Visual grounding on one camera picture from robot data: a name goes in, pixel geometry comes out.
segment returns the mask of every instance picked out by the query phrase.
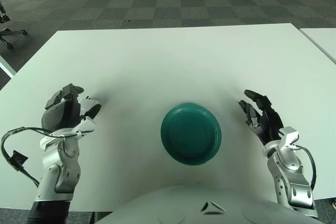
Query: gray carpet tile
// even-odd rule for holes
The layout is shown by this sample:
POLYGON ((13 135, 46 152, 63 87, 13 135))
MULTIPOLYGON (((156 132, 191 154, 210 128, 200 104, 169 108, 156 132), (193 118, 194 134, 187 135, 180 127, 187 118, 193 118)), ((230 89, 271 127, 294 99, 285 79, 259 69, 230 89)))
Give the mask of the gray carpet tile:
MULTIPOLYGON (((67 224, 89 224, 91 212, 70 212, 67 224)), ((0 208, 1 224, 25 224, 29 216, 28 210, 4 209, 0 208)))
POLYGON ((319 220, 325 224, 336 224, 336 210, 331 206, 333 199, 316 200, 319 220))
MULTIPOLYGON (((26 29, 28 36, 5 38, 0 55, 19 70, 58 30, 224 26, 292 23, 336 27, 336 0, 1 0, 12 21, 0 24, 26 29)), ((9 77, 0 71, 0 88, 9 77)), ((328 209, 321 204, 319 211, 328 209)), ((326 223, 332 223, 332 210, 326 223)))

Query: black cable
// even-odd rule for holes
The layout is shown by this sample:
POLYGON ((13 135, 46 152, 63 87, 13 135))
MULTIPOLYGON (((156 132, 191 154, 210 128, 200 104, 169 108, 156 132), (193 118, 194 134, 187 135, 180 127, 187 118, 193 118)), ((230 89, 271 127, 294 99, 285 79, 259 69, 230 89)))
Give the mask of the black cable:
POLYGON ((310 151, 307 148, 302 147, 300 145, 297 145, 296 147, 297 147, 296 150, 304 150, 307 153, 307 155, 308 155, 308 157, 310 159, 310 163, 311 163, 311 166, 312 166, 312 169, 313 169, 313 177, 311 179, 310 188, 313 191, 314 187, 315 187, 315 183, 316 183, 316 165, 315 165, 314 158, 313 158, 313 156, 311 155, 310 151))
MULTIPOLYGON (((5 142, 7 140, 7 138, 9 138, 11 135, 17 134, 19 132, 22 131, 27 131, 27 130, 31 130, 34 132, 37 132, 39 134, 42 134, 44 136, 49 136, 49 137, 54 137, 54 138, 68 138, 68 137, 73 137, 73 136, 77 136, 77 134, 74 135, 69 135, 69 136, 53 136, 50 135, 50 133, 52 133, 52 131, 50 130, 46 130, 46 129, 42 129, 42 128, 37 128, 37 127, 20 127, 20 128, 16 128, 13 130, 8 131, 5 135, 3 135, 3 137, 1 138, 1 153, 4 156, 5 160, 17 171, 21 172, 22 174, 24 174, 25 176, 27 176, 30 180, 33 181, 33 183, 38 187, 39 182, 36 178, 34 178, 32 175, 30 175, 24 168, 22 165, 18 165, 17 163, 13 163, 13 161, 10 159, 11 157, 9 156, 9 154, 6 152, 5 149, 5 142)), ((90 133, 92 131, 82 131, 82 133, 90 133)))

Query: white table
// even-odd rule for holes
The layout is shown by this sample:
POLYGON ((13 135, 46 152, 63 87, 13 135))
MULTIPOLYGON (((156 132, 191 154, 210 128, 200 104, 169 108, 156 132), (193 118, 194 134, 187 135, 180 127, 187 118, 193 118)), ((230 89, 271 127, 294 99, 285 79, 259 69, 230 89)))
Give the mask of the white table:
POLYGON ((0 55, 0 68, 5 71, 6 74, 8 74, 9 77, 13 78, 13 76, 16 74, 15 70, 7 63, 7 61, 2 58, 0 55))
POLYGON ((300 31, 336 64, 336 28, 302 28, 300 31))
MULTIPOLYGON (((73 83, 102 103, 96 130, 80 140, 81 179, 71 210, 112 211, 167 186, 203 184, 276 201, 259 139, 238 100, 245 89, 268 95, 284 124, 313 154, 315 198, 336 196, 336 66, 291 24, 59 31, 0 92, 0 132, 40 126, 44 106, 73 83), (183 102, 208 108, 222 128, 217 155, 201 166, 165 151, 160 126, 183 102)), ((40 135, 9 139, 42 175, 40 135)), ((307 180, 311 166, 298 152, 307 180)), ((0 207, 30 208, 36 188, 1 160, 0 207)))

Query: teal plastic plate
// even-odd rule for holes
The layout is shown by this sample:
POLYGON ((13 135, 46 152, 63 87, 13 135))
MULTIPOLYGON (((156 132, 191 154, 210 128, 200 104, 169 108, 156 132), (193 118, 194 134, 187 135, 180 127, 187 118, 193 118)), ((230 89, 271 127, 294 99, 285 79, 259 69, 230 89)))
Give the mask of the teal plastic plate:
POLYGON ((161 140, 175 160, 186 165, 200 165, 216 155, 222 133, 209 110, 185 103, 174 107, 163 119, 161 140))

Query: silver robotic arm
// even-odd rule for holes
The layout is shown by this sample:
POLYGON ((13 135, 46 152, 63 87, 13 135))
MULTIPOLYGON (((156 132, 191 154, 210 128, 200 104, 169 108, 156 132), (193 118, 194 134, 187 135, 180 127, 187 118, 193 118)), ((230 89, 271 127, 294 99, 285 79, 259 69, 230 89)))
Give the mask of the silver robotic arm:
POLYGON ((101 105, 89 97, 77 100, 83 89, 72 84, 56 92, 46 105, 42 127, 50 130, 40 141, 44 175, 27 223, 65 223, 80 178, 78 140, 95 129, 101 105))
POLYGON ((317 218, 312 194, 316 168, 310 152, 304 147, 296 146, 299 132, 291 127, 283 127, 280 116, 271 108, 266 96, 250 90, 245 90, 245 95, 263 111, 259 115, 251 104, 243 100, 239 102, 247 114, 247 125, 265 146, 263 155, 268 158, 267 166, 274 179, 278 204, 317 218), (303 165, 295 154, 297 150, 305 150, 310 156, 313 166, 311 185, 303 175, 303 165))

